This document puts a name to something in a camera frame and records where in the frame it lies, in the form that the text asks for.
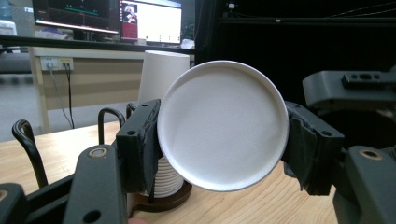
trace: plate stack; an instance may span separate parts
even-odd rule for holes
[[[158,160],[158,172],[155,176],[154,198],[165,198],[178,192],[184,179],[169,164],[165,157]]]

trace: computer monitor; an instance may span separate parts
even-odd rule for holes
[[[120,0],[120,40],[180,44],[181,4],[166,0]]]
[[[35,24],[119,33],[119,0],[33,0]]]

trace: wall outlet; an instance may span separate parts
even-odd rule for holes
[[[58,57],[40,57],[40,60],[42,71],[49,71],[49,67],[52,67],[52,71],[59,69]]]
[[[73,58],[59,58],[58,59],[58,64],[60,66],[59,70],[74,70],[74,65],[73,65]]]
[[[73,58],[65,57],[40,57],[41,70],[49,71],[49,66],[52,66],[52,71],[60,70],[74,70]]]

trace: table surface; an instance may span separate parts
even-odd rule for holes
[[[117,122],[105,124],[105,143],[111,144]],[[98,144],[97,127],[91,126],[35,137],[49,183],[75,171],[78,155]],[[17,141],[0,143],[0,183],[19,183],[25,194],[38,189],[31,163]],[[337,223],[329,196],[309,196],[298,181],[283,173],[280,162],[258,184],[234,192],[192,188],[181,206],[161,213],[136,212],[149,223]]]

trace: bolt hole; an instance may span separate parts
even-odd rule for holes
[[[376,152],[374,152],[374,151],[372,151],[372,150],[369,150],[369,149],[360,150],[359,153],[360,153],[363,157],[365,157],[365,158],[367,158],[367,159],[371,159],[371,160],[375,160],[375,161],[380,161],[380,160],[382,160],[382,156],[381,156],[380,154],[378,154],[378,153],[376,153]]]
[[[135,131],[129,131],[129,132],[126,133],[126,134],[128,134],[128,135],[134,135],[134,134],[136,134],[136,132],[135,132]]]
[[[95,148],[90,151],[89,156],[91,158],[100,158],[107,154],[107,149],[104,147]]]
[[[331,132],[322,131],[321,133],[323,133],[323,134],[326,135],[326,136],[332,136],[332,133],[331,133]]]
[[[371,80],[372,76],[370,74],[360,74],[359,78],[364,79],[364,80]]]
[[[84,216],[84,223],[93,223],[100,218],[100,215],[98,210],[91,211]]]

